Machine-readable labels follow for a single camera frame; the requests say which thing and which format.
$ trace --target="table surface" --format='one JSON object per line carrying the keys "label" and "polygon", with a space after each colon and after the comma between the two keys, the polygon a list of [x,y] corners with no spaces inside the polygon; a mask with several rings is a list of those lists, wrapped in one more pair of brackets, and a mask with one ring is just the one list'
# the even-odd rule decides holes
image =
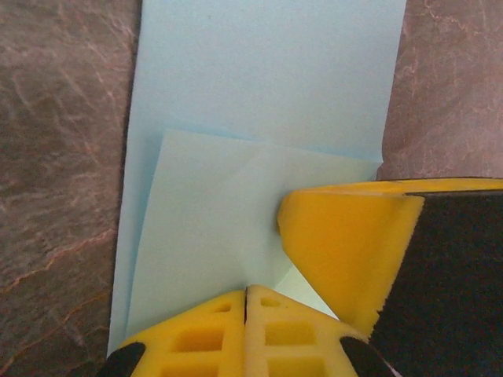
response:
{"label": "table surface", "polygon": [[[105,357],[138,0],[2,6],[0,375]],[[503,2],[409,0],[380,179],[503,177]]]}

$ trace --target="light blue paper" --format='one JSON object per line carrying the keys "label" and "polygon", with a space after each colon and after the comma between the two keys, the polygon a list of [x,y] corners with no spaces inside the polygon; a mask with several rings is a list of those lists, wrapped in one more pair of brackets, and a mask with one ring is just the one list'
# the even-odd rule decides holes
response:
{"label": "light blue paper", "polygon": [[108,350],[123,340],[163,132],[380,161],[405,0],[145,0]]}

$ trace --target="brown marble countertop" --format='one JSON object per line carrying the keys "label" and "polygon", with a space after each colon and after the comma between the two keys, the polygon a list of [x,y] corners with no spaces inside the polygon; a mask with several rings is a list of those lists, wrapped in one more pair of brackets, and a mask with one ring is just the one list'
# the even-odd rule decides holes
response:
{"label": "brown marble countertop", "polygon": [[[108,338],[138,0],[0,5],[0,375]],[[503,177],[503,2],[409,0],[379,178]]]}

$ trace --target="marble surface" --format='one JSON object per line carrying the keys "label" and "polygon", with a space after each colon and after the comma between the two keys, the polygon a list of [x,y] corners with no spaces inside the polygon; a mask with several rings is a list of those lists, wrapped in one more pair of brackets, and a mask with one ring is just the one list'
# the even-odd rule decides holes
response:
{"label": "marble surface", "polygon": [[[139,12],[0,4],[0,375],[104,360]],[[409,0],[379,177],[503,177],[502,58],[500,0]]]}

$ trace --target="yellow plastic piece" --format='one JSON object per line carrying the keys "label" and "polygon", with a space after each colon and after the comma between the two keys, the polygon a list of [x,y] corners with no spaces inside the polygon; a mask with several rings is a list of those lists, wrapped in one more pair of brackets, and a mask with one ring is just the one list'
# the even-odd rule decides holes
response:
{"label": "yellow plastic piece", "polygon": [[378,181],[299,190],[278,214],[283,248],[330,309],[366,337],[398,274],[424,198],[502,189],[503,179]]}
{"label": "yellow plastic piece", "polygon": [[242,377],[244,291],[230,292],[148,328],[122,344],[146,350],[132,377]]}
{"label": "yellow plastic piece", "polygon": [[339,339],[350,326],[258,285],[247,293],[245,377],[357,377]]}

